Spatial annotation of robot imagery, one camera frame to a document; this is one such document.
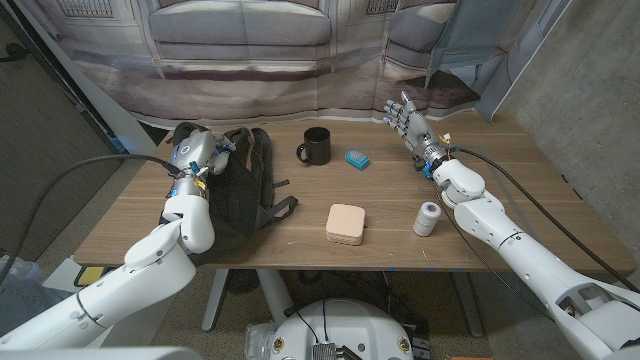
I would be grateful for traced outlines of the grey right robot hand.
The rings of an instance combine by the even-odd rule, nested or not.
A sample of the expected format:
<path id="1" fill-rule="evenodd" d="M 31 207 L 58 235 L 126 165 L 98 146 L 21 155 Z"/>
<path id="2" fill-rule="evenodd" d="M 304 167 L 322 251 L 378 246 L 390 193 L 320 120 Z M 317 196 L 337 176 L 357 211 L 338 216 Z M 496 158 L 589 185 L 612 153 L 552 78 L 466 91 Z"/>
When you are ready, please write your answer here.
<path id="1" fill-rule="evenodd" d="M 384 122 L 404 140 L 418 171 L 435 170 L 450 159 L 448 151 L 436 139 L 431 126 L 404 91 L 400 102 L 388 100 L 384 110 Z"/>

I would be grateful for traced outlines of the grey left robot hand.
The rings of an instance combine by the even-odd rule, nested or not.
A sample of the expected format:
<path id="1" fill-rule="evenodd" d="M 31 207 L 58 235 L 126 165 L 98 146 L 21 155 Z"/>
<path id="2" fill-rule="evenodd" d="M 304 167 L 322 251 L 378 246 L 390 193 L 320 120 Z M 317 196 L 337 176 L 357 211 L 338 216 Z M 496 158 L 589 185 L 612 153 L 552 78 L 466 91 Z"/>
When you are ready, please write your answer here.
<path id="1" fill-rule="evenodd" d="M 180 170 L 169 197 L 197 195 L 207 197 L 207 177 L 219 175 L 227 167 L 236 144 L 222 133 L 192 134 L 174 147 L 171 164 Z"/>

